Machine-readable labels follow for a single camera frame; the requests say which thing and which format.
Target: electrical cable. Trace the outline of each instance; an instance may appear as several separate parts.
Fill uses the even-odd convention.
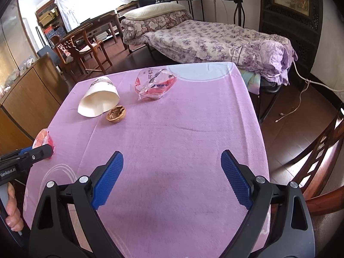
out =
[[[227,12],[227,9],[226,9],[226,6],[225,6],[225,3],[223,2],[223,0],[221,0],[222,3],[223,3],[223,6],[225,7],[225,11],[226,11],[226,15],[227,15],[227,24],[229,24],[229,21],[228,21],[228,12]]]
[[[297,109],[298,109],[299,106],[301,105],[301,94],[304,93],[304,92],[308,89],[308,87],[309,87],[309,81],[307,82],[307,87],[306,87],[305,89],[303,89],[303,90],[301,91],[301,93],[300,93],[300,97],[299,97],[300,101],[299,101],[298,107],[297,107],[296,109],[294,109],[293,111],[291,111],[290,113],[288,113],[288,114],[284,114],[284,113],[281,112],[280,115],[281,115],[282,117],[279,118],[279,119],[277,119],[277,120],[275,120],[275,122],[278,122],[278,121],[280,121],[282,118],[284,118],[284,117],[286,117],[286,116],[292,114],[293,112],[297,111]]]
[[[344,89],[343,89],[343,90],[335,90],[335,89],[329,88],[328,86],[326,86],[326,85],[323,84],[323,83],[316,82],[316,81],[312,81],[312,80],[309,80],[309,79],[307,79],[307,78],[302,77],[302,76],[299,74],[298,69],[296,68],[296,64],[295,64],[294,60],[293,60],[293,63],[294,63],[294,67],[295,67],[295,71],[296,71],[297,75],[298,75],[300,78],[302,78],[305,82],[308,82],[308,81],[309,81],[309,83],[321,85],[321,86],[323,86],[323,87],[325,87],[325,88],[327,88],[328,90],[331,90],[331,91],[333,91],[333,92],[344,92]]]
[[[25,187],[26,187],[26,185],[24,184],[24,183],[22,183],[21,181],[19,181],[19,180],[17,180],[16,178],[14,179],[16,182],[18,182],[18,183],[20,183],[20,184],[22,184],[22,185],[24,185]]]
[[[287,113],[287,114],[280,113],[280,115],[281,115],[282,117],[279,118],[279,119],[277,119],[277,120],[275,120],[275,122],[278,122],[278,121],[280,121],[282,118],[284,118],[284,117],[286,117],[286,116],[292,114],[293,112],[295,112],[295,111],[300,107],[300,105],[301,105],[301,94],[304,93],[304,92],[308,89],[310,83],[317,84],[317,85],[321,85],[321,86],[323,86],[323,87],[325,87],[325,88],[327,88],[328,90],[331,90],[331,91],[333,91],[333,92],[344,92],[344,90],[335,90],[335,89],[329,88],[328,86],[326,86],[326,85],[323,84],[323,83],[316,82],[316,81],[312,81],[312,80],[309,80],[308,78],[302,77],[302,76],[299,74],[298,69],[296,68],[296,64],[295,64],[295,61],[294,61],[294,60],[293,60],[293,63],[294,63],[294,67],[295,67],[296,74],[297,74],[301,79],[303,79],[303,80],[307,83],[307,87],[306,87],[305,89],[303,89],[303,90],[301,91],[301,93],[300,93],[299,105],[297,106],[297,108],[294,109],[293,111]]]

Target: walnut shell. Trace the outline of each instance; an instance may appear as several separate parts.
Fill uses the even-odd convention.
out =
[[[117,123],[121,121],[126,116],[126,109],[123,106],[116,106],[109,110],[106,115],[106,119],[112,123]]]

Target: bed leg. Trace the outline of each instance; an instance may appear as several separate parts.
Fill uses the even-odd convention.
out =
[[[153,53],[152,53],[152,50],[149,46],[149,44],[146,44],[147,48],[148,48],[148,51],[149,51],[149,54],[151,55],[152,59],[153,59],[153,62],[154,64],[157,64],[157,61],[155,60],[154,56],[153,56]]]
[[[256,116],[258,119],[258,122],[260,122],[259,120],[259,116],[260,116],[260,103],[261,103],[261,92],[259,92],[259,95],[257,95],[257,102],[256,102]]]
[[[130,49],[130,47],[129,47],[129,45],[128,45],[129,53],[133,53],[133,52],[135,52],[135,51],[138,51],[140,48],[143,48],[143,47],[145,47],[145,45],[140,46],[140,47],[138,47],[138,48],[136,48],[136,49]]]

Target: blue chair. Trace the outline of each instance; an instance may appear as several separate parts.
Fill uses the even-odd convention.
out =
[[[55,51],[52,50],[52,48],[50,46],[45,46],[42,49],[40,49],[39,51],[37,51],[37,54],[39,57],[42,57],[45,54],[49,54],[51,60],[53,61],[55,66],[58,66],[61,63],[61,59],[59,58],[59,56],[57,55],[57,53]]]

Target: wooden desk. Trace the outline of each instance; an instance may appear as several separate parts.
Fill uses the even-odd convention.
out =
[[[0,155],[32,145],[68,95],[48,54],[38,59],[0,99]]]
[[[99,27],[102,27],[102,26],[108,24],[109,25],[109,29],[111,30],[112,36],[115,39],[116,36],[115,36],[115,33],[114,33],[114,29],[113,29],[113,27],[111,25],[112,21],[115,22],[117,30],[119,32],[119,36],[121,37],[122,42],[123,42],[123,31],[122,31],[121,24],[119,23],[116,10],[109,11],[107,13],[104,13],[102,15],[99,15],[99,16],[93,18],[93,19],[90,19],[90,20],[86,21],[82,25],[80,25],[80,26],[76,27],[75,29],[73,29],[72,31],[68,32],[68,34],[63,37],[63,40],[71,38],[73,36],[74,36],[73,37],[74,41],[82,39],[83,38],[83,29],[85,27],[91,25],[91,24],[92,25],[89,26],[86,29],[86,32],[91,32],[91,31],[93,31],[93,30],[95,30],[95,29],[97,29]],[[124,46],[124,49],[128,49],[128,45],[126,45],[125,43],[123,43],[123,46]]]

